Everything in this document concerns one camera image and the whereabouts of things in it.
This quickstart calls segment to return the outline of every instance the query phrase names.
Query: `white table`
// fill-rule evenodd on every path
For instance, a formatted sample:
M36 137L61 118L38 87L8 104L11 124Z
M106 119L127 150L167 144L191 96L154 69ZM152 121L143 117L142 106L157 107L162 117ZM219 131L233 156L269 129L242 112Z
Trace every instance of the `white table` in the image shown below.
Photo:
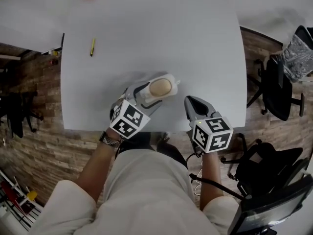
M181 80L179 92L145 130L189 130L187 95L213 104L233 127L245 125L245 55L230 0L73 1L61 64L66 129L104 130L125 88L163 71Z

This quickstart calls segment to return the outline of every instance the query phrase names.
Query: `human hand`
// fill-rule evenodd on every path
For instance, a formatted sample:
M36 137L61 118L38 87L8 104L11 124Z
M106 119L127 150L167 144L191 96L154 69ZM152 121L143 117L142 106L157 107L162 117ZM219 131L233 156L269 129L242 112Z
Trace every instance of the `human hand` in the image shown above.
M121 136L111 128L106 129L106 133L110 139L121 141Z

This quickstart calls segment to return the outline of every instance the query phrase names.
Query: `person's leg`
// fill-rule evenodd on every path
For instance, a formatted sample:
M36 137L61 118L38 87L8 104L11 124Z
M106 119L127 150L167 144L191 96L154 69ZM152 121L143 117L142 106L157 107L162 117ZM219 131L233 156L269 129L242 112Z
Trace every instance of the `person's leg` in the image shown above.
M116 152L115 158L118 154L121 154L127 150L134 149L148 149L153 150L150 146L150 132L139 132L128 140L123 140L118 151Z
M172 159L181 163L183 166L185 166L188 169L186 160L184 159L182 154L178 151L178 149L175 146L169 143L166 143L164 141L160 141L157 144L156 151L166 156L171 157Z

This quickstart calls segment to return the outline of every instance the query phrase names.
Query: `shoe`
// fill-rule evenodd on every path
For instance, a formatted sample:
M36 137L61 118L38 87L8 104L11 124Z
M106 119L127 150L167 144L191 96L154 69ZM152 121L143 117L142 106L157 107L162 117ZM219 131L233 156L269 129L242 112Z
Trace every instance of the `shoe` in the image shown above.
M164 143L167 143L167 141L170 139L171 135L169 132L162 132L157 143L160 143L160 142L164 142Z

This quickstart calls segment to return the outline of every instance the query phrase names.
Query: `fiducial marker cube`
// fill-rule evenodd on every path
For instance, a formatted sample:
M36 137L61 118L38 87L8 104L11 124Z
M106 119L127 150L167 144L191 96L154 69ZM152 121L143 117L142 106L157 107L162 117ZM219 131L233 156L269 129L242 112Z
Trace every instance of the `fiducial marker cube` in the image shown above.
M195 121L192 139L205 152L228 148L233 128L225 117L207 118Z
M128 101L123 102L115 109L110 128L129 139L138 133L148 122L150 118L138 110Z

